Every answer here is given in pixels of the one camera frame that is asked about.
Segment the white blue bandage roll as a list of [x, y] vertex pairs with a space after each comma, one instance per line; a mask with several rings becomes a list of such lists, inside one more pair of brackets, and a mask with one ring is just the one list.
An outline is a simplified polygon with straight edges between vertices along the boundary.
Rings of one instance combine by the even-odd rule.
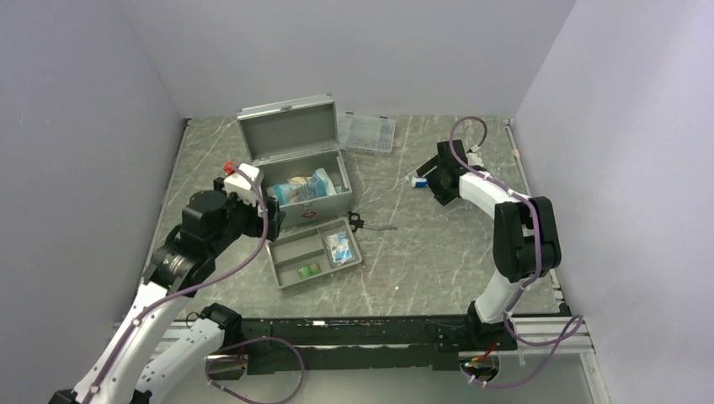
[[429, 182], [426, 178], [412, 177], [410, 178], [410, 185], [415, 189], [428, 188]]

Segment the black handled scissors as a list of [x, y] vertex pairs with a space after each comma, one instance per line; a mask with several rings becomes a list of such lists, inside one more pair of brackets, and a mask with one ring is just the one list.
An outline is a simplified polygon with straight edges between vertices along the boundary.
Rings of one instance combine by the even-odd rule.
[[398, 229], [398, 227], [394, 226], [394, 225], [384, 225], [384, 226], [366, 225], [365, 221], [361, 217], [361, 214], [357, 213], [357, 212], [352, 212], [352, 211], [350, 211], [348, 213], [348, 223], [349, 223], [349, 228], [352, 232], [357, 232], [360, 229], [364, 229], [364, 230], [368, 230], [368, 231], [395, 231]]

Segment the blue white mask pack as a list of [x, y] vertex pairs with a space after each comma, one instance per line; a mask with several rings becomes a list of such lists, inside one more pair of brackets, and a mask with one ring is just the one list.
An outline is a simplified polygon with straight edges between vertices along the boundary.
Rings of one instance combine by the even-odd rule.
[[279, 183], [271, 187], [272, 195], [281, 205], [290, 205], [312, 199], [334, 196], [343, 188], [335, 185], [324, 168], [317, 169], [312, 175], [312, 180], [301, 186]]

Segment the alcohol wipes zip bag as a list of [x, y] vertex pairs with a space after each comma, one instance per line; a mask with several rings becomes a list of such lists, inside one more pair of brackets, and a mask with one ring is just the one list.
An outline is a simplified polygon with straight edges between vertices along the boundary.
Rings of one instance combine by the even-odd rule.
[[349, 244], [349, 238], [345, 231], [337, 231], [325, 237], [332, 261], [341, 266], [354, 260], [354, 254]]

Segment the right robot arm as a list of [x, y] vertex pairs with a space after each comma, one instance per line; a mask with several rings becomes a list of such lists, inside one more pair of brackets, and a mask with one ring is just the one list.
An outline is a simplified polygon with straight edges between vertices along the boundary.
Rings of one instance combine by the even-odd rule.
[[484, 167], [466, 164], [461, 141], [441, 141], [436, 155], [417, 169], [417, 177], [445, 206], [455, 199], [469, 202], [493, 220], [495, 271], [470, 311], [476, 319], [464, 326], [464, 338], [484, 349], [497, 336], [494, 323], [512, 311], [515, 296], [526, 282], [540, 278], [562, 261], [551, 201], [530, 197], [498, 181]]

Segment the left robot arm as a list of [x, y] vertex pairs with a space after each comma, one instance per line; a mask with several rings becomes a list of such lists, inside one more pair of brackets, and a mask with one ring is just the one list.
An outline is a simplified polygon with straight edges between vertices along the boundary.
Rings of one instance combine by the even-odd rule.
[[242, 318], [213, 303], [162, 353], [157, 345], [177, 315], [216, 269], [216, 259], [239, 237], [273, 241], [285, 214], [274, 197], [251, 205], [222, 189], [194, 194], [183, 219], [158, 248], [143, 274], [125, 320], [99, 360], [52, 403], [160, 403], [199, 360], [229, 354], [244, 341]]

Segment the green wind oil box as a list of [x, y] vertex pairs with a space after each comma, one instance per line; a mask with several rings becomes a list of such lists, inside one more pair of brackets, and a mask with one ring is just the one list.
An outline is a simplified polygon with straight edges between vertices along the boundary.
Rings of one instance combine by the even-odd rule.
[[318, 263], [309, 263], [308, 265], [301, 266], [297, 269], [299, 279], [308, 279], [319, 275], [321, 272], [322, 270]]

